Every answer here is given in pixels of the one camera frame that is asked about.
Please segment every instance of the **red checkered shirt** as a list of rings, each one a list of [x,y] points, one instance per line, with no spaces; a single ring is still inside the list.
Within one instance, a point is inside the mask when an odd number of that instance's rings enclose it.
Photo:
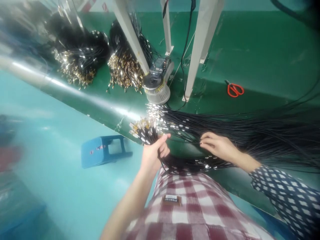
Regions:
[[[163,172],[158,174],[148,207],[131,222],[124,239],[273,239],[209,176],[161,177]],[[180,196],[181,205],[164,204],[165,195]]]

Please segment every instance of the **fingers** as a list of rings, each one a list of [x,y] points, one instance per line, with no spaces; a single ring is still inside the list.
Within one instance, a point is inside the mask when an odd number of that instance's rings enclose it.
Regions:
[[[166,142],[168,136],[166,134],[163,134],[161,138],[159,138],[153,145],[156,147],[156,148],[160,148],[161,145],[163,143]]]
[[[217,140],[216,139],[212,139],[212,138],[204,138],[200,141],[200,146],[203,144],[203,143],[207,143],[207,144],[210,144],[210,145],[213,145],[215,146]]]
[[[160,151],[160,158],[166,157],[170,153],[170,149],[168,148],[167,144],[162,151]]]
[[[160,153],[160,158],[164,158],[168,156],[169,153],[170,153],[170,149],[167,147],[163,152]]]
[[[160,152],[163,152],[163,150],[167,147],[167,144],[166,143],[163,143],[160,148],[159,148],[159,151]]]
[[[202,136],[201,136],[201,139],[204,139],[204,138],[218,138],[219,136],[217,134],[214,134],[213,132],[206,132],[204,133]]]
[[[211,152],[212,154],[214,154],[215,149],[214,149],[214,147],[210,146],[209,144],[202,143],[202,144],[200,144],[200,147],[202,147],[202,148],[208,150],[209,152]]]

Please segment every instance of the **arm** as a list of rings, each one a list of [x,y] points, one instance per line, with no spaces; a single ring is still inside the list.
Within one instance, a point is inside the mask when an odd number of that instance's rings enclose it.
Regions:
[[[158,159],[158,150],[160,151],[160,157],[165,157],[170,152],[166,140],[167,136],[163,135],[153,145],[144,146],[140,170],[128,191],[114,209],[103,229],[100,240],[120,239],[130,222],[138,218],[143,212],[152,181],[161,166]]]
[[[253,157],[240,152],[228,138],[218,136],[212,132],[202,135],[200,147],[227,162],[233,163],[247,173],[261,166],[261,163]]]
[[[320,226],[320,193],[283,171],[261,165],[241,153],[228,138],[205,133],[200,146],[242,168],[252,177],[251,186],[263,192],[298,239],[315,239]]]

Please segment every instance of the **white cylindrical machine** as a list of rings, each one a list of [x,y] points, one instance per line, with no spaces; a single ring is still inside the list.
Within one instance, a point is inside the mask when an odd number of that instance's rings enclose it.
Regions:
[[[150,69],[150,73],[143,78],[143,88],[147,99],[153,104],[164,104],[170,98],[170,89],[167,85],[174,63],[170,58],[158,58]]]

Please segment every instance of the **shirt label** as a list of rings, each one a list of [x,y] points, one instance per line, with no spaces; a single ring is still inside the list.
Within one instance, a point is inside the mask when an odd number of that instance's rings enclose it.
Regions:
[[[162,203],[167,205],[178,205],[181,206],[181,197],[175,195],[164,195]]]

